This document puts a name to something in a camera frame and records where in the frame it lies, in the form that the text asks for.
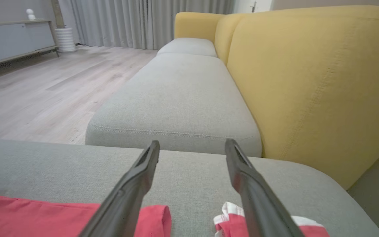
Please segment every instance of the ribbed white pot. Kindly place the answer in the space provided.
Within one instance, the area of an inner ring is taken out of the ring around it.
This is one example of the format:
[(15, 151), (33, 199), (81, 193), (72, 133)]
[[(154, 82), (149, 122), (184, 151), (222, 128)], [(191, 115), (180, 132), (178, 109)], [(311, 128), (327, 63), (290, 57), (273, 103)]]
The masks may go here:
[(56, 28), (55, 33), (58, 39), (58, 52), (72, 53), (77, 51), (74, 39), (72, 38), (72, 28)]

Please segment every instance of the gray curtain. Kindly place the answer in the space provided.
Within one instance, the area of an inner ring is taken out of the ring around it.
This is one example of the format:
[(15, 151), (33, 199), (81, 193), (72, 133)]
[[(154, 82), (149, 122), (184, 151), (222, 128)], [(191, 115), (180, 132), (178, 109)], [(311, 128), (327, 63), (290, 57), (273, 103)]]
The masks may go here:
[(229, 14), (234, 0), (71, 0), (80, 42), (159, 49), (173, 40), (178, 12)]

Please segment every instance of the floor plank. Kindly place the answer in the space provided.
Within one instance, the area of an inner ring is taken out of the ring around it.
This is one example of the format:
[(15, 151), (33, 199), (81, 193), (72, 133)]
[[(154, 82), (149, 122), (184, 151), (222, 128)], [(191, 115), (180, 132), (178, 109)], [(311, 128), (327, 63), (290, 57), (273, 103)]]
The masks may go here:
[(0, 65), (0, 139), (84, 144), (95, 111), (156, 52), (80, 46)]

